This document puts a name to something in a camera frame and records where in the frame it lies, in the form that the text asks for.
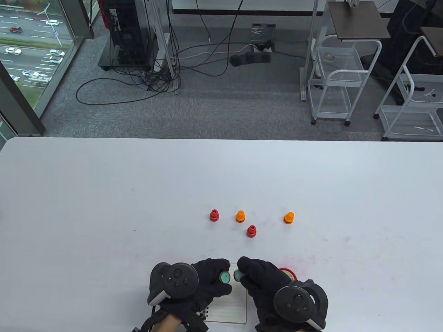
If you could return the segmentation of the person's right hand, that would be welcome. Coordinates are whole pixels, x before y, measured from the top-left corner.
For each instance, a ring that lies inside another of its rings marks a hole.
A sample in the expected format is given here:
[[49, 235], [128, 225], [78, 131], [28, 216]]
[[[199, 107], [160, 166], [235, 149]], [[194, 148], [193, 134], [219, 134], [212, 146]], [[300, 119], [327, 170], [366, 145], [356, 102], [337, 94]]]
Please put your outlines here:
[[312, 279], [291, 280], [269, 261], [241, 257], [239, 279], [256, 305], [258, 332], [323, 331], [328, 298]]

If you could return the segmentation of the person's left hand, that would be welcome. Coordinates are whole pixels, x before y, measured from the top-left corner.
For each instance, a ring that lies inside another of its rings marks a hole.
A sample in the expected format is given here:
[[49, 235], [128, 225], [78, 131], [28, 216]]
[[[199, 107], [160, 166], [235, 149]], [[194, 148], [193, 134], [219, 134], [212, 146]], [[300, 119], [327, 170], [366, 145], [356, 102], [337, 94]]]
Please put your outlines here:
[[205, 259], [192, 264], [198, 274], [196, 291], [183, 299], [166, 299], [160, 303], [163, 315], [153, 327], [155, 332], [177, 332], [180, 326], [186, 331], [206, 332], [209, 330], [200, 313], [215, 298], [227, 296], [232, 286], [220, 281], [220, 274], [228, 272], [230, 263], [226, 259]]

